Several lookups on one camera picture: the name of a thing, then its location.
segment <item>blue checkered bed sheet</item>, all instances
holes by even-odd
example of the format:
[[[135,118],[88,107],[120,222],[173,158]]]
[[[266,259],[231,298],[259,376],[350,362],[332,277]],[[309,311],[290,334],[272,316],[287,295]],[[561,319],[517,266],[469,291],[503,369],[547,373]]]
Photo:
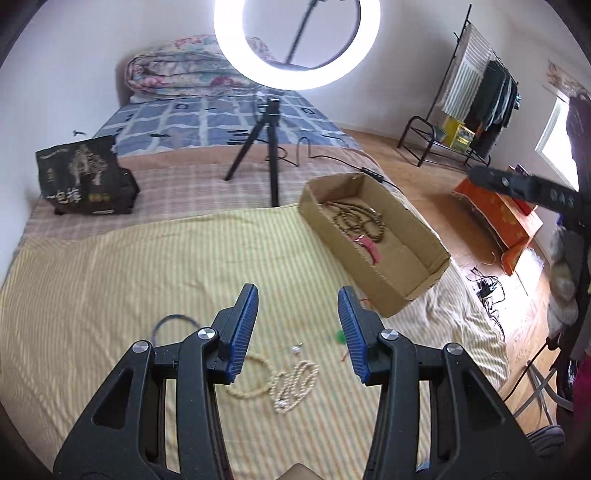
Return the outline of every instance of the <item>blue checkered bed sheet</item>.
[[[123,106],[96,137],[114,135],[120,157],[181,148],[236,145],[244,142],[259,115],[259,95],[155,100]],[[281,97],[279,144],[296,144],[301,137],[312,145],[359,148],[322,112],[297,92]],[[260,134],[267,140],[267,132]]]

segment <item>window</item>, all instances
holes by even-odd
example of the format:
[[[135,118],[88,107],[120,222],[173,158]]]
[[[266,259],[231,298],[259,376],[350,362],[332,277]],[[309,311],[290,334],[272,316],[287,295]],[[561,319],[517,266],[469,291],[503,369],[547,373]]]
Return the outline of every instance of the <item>window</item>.
[[[546,126],[544,135],[535,149],[556,170],[572,188],[579,189],[577,165],[573,160],[569,135],[566,132],[566,119],[569,115],[569,104],[560,98],[556,100],[554,111]]]

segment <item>yellow box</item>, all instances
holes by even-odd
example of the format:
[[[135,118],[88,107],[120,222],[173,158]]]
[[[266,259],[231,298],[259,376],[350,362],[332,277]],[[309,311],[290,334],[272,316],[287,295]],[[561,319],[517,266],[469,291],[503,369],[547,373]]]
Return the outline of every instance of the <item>yellow box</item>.
[[[474,132],[451,116],[443,124],[443,130],[447,133],[443,143],[458,152],[465,153],[474,140]]]

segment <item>metal screw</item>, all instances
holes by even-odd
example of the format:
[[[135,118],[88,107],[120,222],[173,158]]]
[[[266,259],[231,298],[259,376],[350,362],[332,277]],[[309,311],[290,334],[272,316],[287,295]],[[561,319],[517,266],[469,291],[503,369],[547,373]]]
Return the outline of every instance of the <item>metal screw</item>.
[[[135,342],[131,349],[134,351],[134,353],[144,353],[149,347],[150,346],[148,345],[148,342],[141,340],[139,342]]]
[[[398,340],[398,337],[400,336],[400,334],[396,330],[392,329],[382,330],[382,333],[380,335],[384,340],[390,341]]]
[[[452,355],[456,355],[456,356],[464,353],[464,349],[462,348],[462,346],[458,345],[457,343],[450,343],[447,346],[447,351],[450,352]]]
[[[211,340],[213,337],[216,336],[216,331],[213,328],[209,328],[209,327],[208,328],[202,328],[197,333],[197,336],[201,340]]]

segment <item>electrical cables on floor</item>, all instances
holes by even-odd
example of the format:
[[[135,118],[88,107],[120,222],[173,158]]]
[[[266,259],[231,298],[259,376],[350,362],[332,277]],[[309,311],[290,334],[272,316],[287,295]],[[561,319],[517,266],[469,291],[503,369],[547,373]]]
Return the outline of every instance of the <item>electrical cables on floor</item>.
[[[503,326],[499,321],[499,310],[495,307],[495,305],[505,301],[507,298],[505,295],[505,289],[503,288],[503,285],[501,284],[499,277],[495,277],[493,275],[484,275],[478,269],[478,266],[474,267],[470,272],[477,276],[477,279],[475,280],[472,278],[468,278],[469,281],[476,283],[477,285],[476,296],[478,297],[478,299],[482,303],[482,306],[486,310],[488,318],[495,322],[497,327],[499,327],[499,330],[501,331],[501,335],[503,337],[503,341],[506,342],[505,331],[503,330]],[[501,291],[503,293],[503,298],[501,300],[495,301],[492,294],[499,287],[501,288]]]
[[[540,356],[540,354],[544,351],[544,349],[548,346],[548,341],[546,341],[546,343],[542,346],[542,348],[540,348],[540,350],[538,350],[538,353],[536,353],[533,357],[533,359],[531,360],[531,362],[529,362],[527,364],[527,366],[525,367],[525,370],[523,370],[523,373],[521,374],[521,376],[519,377],[519,379],[517,380],[517,382],[515,383],[515,385],[513,386],[513,389],[511,390],[511,392],[509,393],[509,395],[507,395],[504,399],[503,402],[506,402],[507,400],[509,400],[511,398],[511,395],[513,395],[515,393],[515,390],[517,390],[517,386],[519,386],[519,384],[521,383],[521,381],[523,380],[523,377],[525,377],[525,374],[527,373],[527,371],[530,369],[530,367],[535,363],[535,360]]]

